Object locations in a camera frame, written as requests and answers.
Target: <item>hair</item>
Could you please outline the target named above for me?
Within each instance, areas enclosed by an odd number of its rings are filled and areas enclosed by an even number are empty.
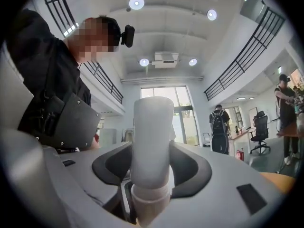
[[[96,18],[96,21],[104,24],[107,23],[108,34],[113,35],[113,46],[117,47],[121,37],[121,31],[117,21],[105,15],[100,15]]]

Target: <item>pants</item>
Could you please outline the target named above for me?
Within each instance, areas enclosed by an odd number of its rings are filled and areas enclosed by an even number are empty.
[[[227,134],[212,136],[212,151],[222,154],[229,154],[229,140]]]
[[[281,121],[280,130],[283,128],[286,128],[290,122],[283,122]],[[290,146],[290,140],[291,140],[291,148],[293,153],[298,153],[298,138],[297,137],[286,137],[284,136],[284,158],[289,156],[289,146]]]

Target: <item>white cylinder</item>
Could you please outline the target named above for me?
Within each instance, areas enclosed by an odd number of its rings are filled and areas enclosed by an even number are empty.
[[[170,188],[168,185],[159,189],[143,189],[133,185],[131,196],[136,210],[137,219],[141,227],[148,226],[170,202]]]
[[[134,103],[131,181],[138,187],[159,189],[168,183],[173,112],[173,101],[166,97],[148,97]]]

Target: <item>round ceiling light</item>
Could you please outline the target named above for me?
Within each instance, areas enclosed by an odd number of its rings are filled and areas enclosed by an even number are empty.
[[[194,66],[194,65],[196,65],[197,62],[198,62],[198,61],[197,61],[195,58],[193,58],[193,59],[191,59],[191,60],[189,61],[189,65],[190,65],[190,66]]]
[[[216,11],[210,9],[210,10],[207,12],[207,17],[208,17],[210,20],[215,20],[215,19],[217,18],[217,13],[216,13]]]
[[[149,65],[149,60],[146,59],[146,58],[143,58],[142,60],[139,61],[139,64],[140,64],[141,66],[146,67],[146,66]]]
[[[133,10],[140,10],[144,6],[144,0],[130,0],[129,6]]]

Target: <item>man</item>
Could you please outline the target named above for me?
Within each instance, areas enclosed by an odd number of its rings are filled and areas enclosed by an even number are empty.
[[[295,92],[291,88],[287,87],[287,83],[290,81],[290,79],[285,74],[280,75],[279,81],[279,86],[275,88],[275,95],[280,108],[280,130],[282,130],[292,122],[296,121],[295,110],[288,103],[293,101]],[[284,162],[286,165],[290,165],[291,163],[291,158],[289,156],[290,139],[293,156],[299,159],[298,138],[284,136]]]
[[[120,28],[115,19],[98,17],[86,19],[64,40],[51,34],[48,24],[36,12],[22,10],[7,34],[7,49],[24,85],[34,95],[23,115],[19,130],[31,133],[36,128],[33,112],[41,108],[49,65],[54,65],[54,94],[64,100],[68,92],[78,95],[91,105],[90,90],[82,82],[78,66],[96,60],[99,52],[114,51],[120,40]],[[95,139],[92,148],[99,148]]]
[[[212,150],[215,152],[228,154],[229,120],[228,113],[223,110],[221,105],[217,105],[215,110],[209,115],[209,123],[212,130]]]

